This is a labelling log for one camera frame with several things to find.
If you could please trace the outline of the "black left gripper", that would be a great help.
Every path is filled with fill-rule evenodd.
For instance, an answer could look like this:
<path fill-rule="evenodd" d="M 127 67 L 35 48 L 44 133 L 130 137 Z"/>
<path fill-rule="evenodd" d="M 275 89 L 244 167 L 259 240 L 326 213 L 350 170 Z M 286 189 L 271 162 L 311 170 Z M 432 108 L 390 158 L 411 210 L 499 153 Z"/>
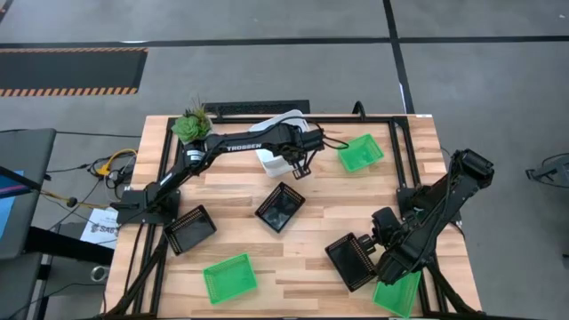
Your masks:
<path fill-rule="evenodd" d="M 293 176 L 299 180 L 304 175 L 311 174 L 310 165 L 318 151 L 322 151 L 324 147 L 324 130 L 313 129 L 303 131 L 297 125 L 286 125 L 287 133 L 290 141 L 279 146 L 279 153 L 284 160 L 293 164 Z M 303 169 L 300 160 L 304 161 Z"/>

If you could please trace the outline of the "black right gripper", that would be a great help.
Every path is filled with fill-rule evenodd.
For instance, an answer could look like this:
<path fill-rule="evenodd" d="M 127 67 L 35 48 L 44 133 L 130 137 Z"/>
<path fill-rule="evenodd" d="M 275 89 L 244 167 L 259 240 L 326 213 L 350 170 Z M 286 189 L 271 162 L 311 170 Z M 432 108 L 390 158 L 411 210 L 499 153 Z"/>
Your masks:
<path fill-rule="evenodd" d="M 393 256 L 399 247 L 403 228 L 393 210 L 384 207 L 372 215 L 373 218 L 373 237 L 362 235 L 358 238 L 361 245 L 370 245 L 364 248 L 365 254 L 371 256 L 376 252 L 375 242 L 384 247 L 388 255 Z"/>

